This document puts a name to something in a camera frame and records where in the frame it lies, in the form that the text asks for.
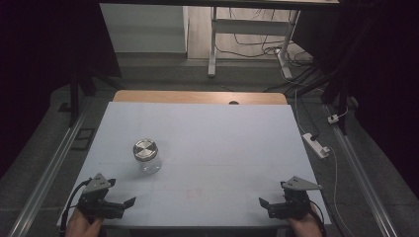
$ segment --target power strip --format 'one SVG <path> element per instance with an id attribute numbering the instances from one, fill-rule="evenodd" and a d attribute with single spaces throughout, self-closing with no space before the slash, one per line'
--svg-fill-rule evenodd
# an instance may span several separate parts
<path id="1" fill-rule="evenodd" d="M 311 149 L 315 152 L 318 158 L 323 159 L 329 156 L 330 149 L 327 146 L 321 146 L 317 140 L 311 140 L 312 135 L 310 133 L 306 133 L 302 136 L 304 141 L 311 147 Z"/>

